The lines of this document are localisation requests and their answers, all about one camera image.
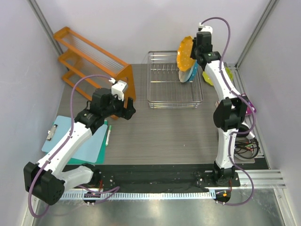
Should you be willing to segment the orange dotted plate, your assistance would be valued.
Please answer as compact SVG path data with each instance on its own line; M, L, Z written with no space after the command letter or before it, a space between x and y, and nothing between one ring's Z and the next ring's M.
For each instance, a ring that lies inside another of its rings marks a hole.
M180 71L189 70L195 63L195 60L190 57L192 46L193 38L191 36L184 37L180 42L176 57L177 67Z

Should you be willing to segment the blue dotted plate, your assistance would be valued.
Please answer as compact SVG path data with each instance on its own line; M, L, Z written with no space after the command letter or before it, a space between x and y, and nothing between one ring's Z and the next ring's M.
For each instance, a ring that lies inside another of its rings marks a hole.
M187 80L187 82L193 81L197 72L198 72L198 63L196 61L194 66L190 69L189 79Z

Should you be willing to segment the cream and blue plate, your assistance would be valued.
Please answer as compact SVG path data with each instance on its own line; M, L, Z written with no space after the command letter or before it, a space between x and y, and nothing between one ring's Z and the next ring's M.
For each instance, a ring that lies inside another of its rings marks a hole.
M186 71L179 70L179 73L178 73L179 81L181 83L188 82L192 76L192 73L193 73L193 67L191 67L190 69L188 69Z

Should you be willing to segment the green dotted plate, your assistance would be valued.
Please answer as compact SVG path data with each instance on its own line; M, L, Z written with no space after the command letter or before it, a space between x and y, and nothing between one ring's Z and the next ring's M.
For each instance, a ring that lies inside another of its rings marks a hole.
M231 70L228 67L225 67L225 71L226 71L228 77L230 78L231 82L233 82L233 74L232 74ZM207 75L205 72L202 72L202 77L207 84L209 84L212 87L214 86L209 75Z

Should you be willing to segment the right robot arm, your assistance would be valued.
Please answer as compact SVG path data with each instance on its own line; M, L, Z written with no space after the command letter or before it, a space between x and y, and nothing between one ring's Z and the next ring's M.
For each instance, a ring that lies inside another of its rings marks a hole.
M219 140L212 179L216 185L226 186L235 177L235 140L244 122L247 105L228 77L221 55L213 51L211 41L212 34L209 31L197 32L193 38L191 58L210 77L219 98L219 104L213 113Z

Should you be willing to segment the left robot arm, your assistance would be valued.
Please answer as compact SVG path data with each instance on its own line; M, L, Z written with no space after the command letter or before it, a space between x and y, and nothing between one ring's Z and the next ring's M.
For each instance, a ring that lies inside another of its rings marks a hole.
M55 147L37 163L29 162L24 167L25 189L48 205L54 205L64 191L86 184L99 185L100 171L92 164L63 171L76 151L103 126L107 117L115 115L129 120L136 112L131 97L125 98L127 85L119 81L110 89L97 89L90 105L71 121L71 127Z

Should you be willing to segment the orange wooden shelf rack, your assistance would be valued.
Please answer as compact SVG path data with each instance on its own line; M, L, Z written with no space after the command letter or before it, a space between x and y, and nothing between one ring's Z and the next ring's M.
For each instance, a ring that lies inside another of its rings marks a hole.
M117 81L125 81L128 84L125 100L128 97L136 100L135 82L130 64L97 46L69 27L57 31L53 37L67 48L59 56L58 61L69 70L62 76L63 81L68 85L73 87L80 78L88 75L106 75Z

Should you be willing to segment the green white marker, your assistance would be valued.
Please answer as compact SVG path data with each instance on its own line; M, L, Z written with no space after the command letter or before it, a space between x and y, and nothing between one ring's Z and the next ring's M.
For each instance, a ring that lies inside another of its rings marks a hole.
M108 128L105 146L108 146L108 144L109 144L111 129L112 129L112 125L110 125L109 128Z

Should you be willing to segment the green folder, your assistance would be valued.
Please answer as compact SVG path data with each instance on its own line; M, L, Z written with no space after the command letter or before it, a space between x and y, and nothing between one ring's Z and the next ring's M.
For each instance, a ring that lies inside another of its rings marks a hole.
M102 125L96 133L77 150L67 164L102 164L105 156L107 129L108 125L105 120L104 125Z

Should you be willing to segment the light blue clipboard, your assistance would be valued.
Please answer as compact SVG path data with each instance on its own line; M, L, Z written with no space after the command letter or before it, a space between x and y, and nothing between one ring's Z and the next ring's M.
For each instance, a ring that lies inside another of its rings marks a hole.
M68 132L71 127L71 119L69 117L59 115L54 121L54 124L57 126L57 128L54 132L53 137L51 138L51 140L46 140L41 149L45 153L50 152Z

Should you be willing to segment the white headphones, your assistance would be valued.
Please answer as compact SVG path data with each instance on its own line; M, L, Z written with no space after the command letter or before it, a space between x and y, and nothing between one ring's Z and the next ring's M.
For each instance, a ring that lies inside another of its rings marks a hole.
M239 132L246 132L247 130L249 130L249 126L243 122L241 125L240 125L240 128L239 128ZM255 135L253 132L249 132L249 133L245 133L245 134L237 134L237 137L239 138L246 138L246 139L254 139L255 138Z

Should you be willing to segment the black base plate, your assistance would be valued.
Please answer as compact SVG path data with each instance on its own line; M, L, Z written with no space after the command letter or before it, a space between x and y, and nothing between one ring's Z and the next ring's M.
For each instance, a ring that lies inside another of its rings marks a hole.
M238 174L230 181L215 182L212 164L96 165L98 177L87 188L121 193L196 193L209 188L233 189L241 185Z

